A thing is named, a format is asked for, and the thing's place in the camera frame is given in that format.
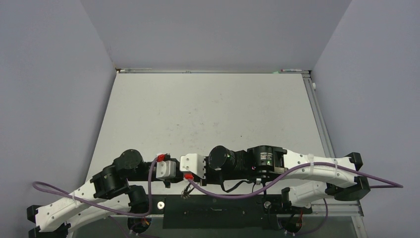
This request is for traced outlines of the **metal keyring disc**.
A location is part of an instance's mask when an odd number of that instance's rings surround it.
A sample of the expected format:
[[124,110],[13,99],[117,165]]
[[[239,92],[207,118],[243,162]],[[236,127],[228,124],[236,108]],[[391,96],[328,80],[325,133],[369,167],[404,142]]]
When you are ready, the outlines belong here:
[[182,199],[188,199],[190,197],[191,192],[194,190],[195,188],[191,185],[188,184],[183,191],[181,192],[181,198]]

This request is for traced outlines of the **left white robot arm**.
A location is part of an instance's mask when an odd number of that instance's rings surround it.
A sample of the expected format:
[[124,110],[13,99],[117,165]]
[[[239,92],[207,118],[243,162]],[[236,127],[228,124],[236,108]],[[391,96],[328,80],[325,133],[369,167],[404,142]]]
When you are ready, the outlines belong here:
[[163,209],[153,198],[152,182],[162,181],[169,188],[184,178],[183,159],[159,154],[144,161],[135,149],[124,151],[99,173],[72,192],[35,181],[32,186],[60,199],[48,205],[27,208],[27,218],[35,224],[31,238],[65,238],[80,226],[112,215],[144,218]]

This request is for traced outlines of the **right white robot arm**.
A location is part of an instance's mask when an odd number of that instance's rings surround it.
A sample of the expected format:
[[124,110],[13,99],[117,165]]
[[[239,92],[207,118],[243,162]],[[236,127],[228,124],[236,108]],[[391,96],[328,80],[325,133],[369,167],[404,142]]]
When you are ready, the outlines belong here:
[[[367,177],[358,173],[362,166],[362,156],[357,152],[343,158],[326,158],[267,145],[246,151],[232,151],[219,145],[208,156],[196,153],[182,156],[180,171],[185,180],[200,192],[227,200],[254,197],[282,179],[305,180],[302,185],[285,187],[281,191],[281,208],[293,212],[298,207],[309,208],[313,201],[325,198],[338,201],[362,199],[370,191]],[[249,194],[221,195],[197,185],[200,181],[223,186],[226,180],[260,183],[263,187]]]

